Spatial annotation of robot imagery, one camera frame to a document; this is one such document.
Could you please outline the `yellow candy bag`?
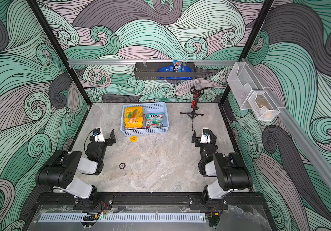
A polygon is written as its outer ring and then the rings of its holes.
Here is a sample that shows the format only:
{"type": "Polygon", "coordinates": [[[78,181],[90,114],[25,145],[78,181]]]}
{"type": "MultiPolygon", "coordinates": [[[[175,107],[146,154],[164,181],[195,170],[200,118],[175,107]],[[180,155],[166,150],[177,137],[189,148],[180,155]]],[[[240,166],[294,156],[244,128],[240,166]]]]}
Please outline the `yellow candy bag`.
{"type": "Polygon", "coordinates": [[[132,106],[124,110],[125,129],[141,129],[143,128],[143,107],[132,106]]]}

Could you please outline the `light blue perforated plastic basket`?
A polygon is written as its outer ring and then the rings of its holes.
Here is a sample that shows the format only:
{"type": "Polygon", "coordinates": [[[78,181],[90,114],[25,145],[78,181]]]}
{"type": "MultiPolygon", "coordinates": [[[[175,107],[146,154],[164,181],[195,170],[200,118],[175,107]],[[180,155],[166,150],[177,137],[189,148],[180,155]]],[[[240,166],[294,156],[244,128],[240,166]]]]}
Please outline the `light blue perforated plastic basket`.
{"type": "Polygon", "coordinates": [[[168,128],[170,127],[167,106],[165,102],[156,102],[156,103],[141,103],[141,104],[126,104],[122,107],[122,117],[121,117],[121,127],[120,131],[125,136],[139,136],[139,135],[148,135],[148,134],[159,134],[159,133],[167,133],[168,128]],[[143,112],[145,114],[154,114],[161,113],[164,115],[163,118],[163,127],[162,128],[143,128],[143,129],[133,129],[126,130],[124,123],[124,112],[126,108],[133,106],[142,106],[143,112]]]}

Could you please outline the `teal Fox's candy bag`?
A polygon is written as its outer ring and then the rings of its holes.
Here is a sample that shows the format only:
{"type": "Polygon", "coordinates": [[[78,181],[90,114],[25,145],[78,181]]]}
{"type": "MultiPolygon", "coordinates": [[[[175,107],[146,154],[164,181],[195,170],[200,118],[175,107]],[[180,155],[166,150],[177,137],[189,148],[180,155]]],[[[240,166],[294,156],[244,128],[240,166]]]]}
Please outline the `teal Fox's candy bag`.
{"type": "Polygon", "coordinates": [[[147,114],[145,119],[145,128],[162,128],[164,121],[163,113],[147,114]]]}

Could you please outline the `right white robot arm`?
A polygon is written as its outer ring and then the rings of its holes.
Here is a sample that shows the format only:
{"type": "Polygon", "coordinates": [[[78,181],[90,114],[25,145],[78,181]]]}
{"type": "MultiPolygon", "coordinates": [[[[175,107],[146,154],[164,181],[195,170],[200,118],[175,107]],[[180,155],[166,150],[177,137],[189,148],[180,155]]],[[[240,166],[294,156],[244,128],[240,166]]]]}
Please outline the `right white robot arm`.
{"type": "Polygon", "coordinates": [[[200,137],[194,131],[191,138],[191,142],[200,149],[199,173],[205,178],[216,178],[204,187],[204,202],[222,200],[230,193],[248,192],[253,184],[240,154],[219,153],[216,141],[217,136],[210,129],[203,129],[200,137]]]}

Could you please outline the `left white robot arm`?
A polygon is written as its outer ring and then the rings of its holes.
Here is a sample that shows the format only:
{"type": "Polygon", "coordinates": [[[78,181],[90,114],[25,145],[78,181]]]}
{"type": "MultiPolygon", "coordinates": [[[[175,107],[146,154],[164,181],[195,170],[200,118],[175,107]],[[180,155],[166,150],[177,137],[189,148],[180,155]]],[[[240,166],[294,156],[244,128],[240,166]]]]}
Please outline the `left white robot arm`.
{"type": "Polygon", "coordinates": [[[116,143],[115,131],[112,130],[110,137],[106,139],[101,129],[95,128],[92,130],[89,140],[85,156],[80,151],[55,151],[38,170],[35,176],[36,183],[59,189],[79,199],[94,197],[96,187],[82,181],[76,176],[76,173],[100,175],[104,167],[106,149],[116,143]]]}

